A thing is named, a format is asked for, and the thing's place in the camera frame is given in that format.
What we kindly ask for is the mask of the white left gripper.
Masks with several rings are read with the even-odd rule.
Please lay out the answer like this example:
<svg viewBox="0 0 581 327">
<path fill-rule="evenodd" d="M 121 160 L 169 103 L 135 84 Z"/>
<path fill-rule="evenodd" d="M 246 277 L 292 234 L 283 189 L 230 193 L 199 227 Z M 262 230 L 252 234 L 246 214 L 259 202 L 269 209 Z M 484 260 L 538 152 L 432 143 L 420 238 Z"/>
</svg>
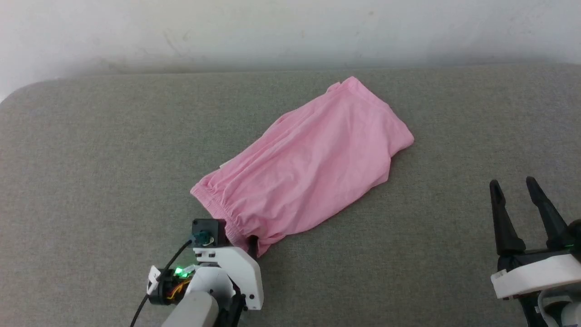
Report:
<svg viewBox="0 0 581 327">
<path fill-rule="evenodd" d="M 193 291 L 210 291 L 213 296 L 235 294 L 237 287 L 245 295 L 249 310 L 261 310 L 264 304 L 263 281 L 258 262 L 259 238 L 247 238 L 247 253 L 239 247 L 194 248 L 197 262 L 216 266 L 198 266 L 193 277 Z"/>
</svg>

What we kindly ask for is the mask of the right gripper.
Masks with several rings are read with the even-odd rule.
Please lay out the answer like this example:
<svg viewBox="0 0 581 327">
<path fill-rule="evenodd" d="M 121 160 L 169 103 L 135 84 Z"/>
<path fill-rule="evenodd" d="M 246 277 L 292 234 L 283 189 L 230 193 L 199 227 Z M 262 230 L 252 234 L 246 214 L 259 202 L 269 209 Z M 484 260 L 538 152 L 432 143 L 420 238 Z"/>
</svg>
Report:
<svg viewBox="0 0 581 327">
<path fill-rule="evenodd" d="M 527 176 L 526 184 L 531 201 L 543 221 L 547 234 L 546 247 L 550 250 L 568 247 L 567 253 L 557 255 L 551 252 L 548 258 L 492 275 L 491 282 L 496 297 L 520 297 L 545 291 L 546 297 L 568 297 L 573 302 L 578 302 L 581 281 L 580 221 L 574 221 L 568 226 L 535 178 Z M 491 180 L 489 190 L 497 255 L 524 253 L 526 245 L 517 236 L 506 210 L 506 197 L 499 182 Z M 569 232 L 573 236 L 572 247 L 569 247 Z"/>
</svg>

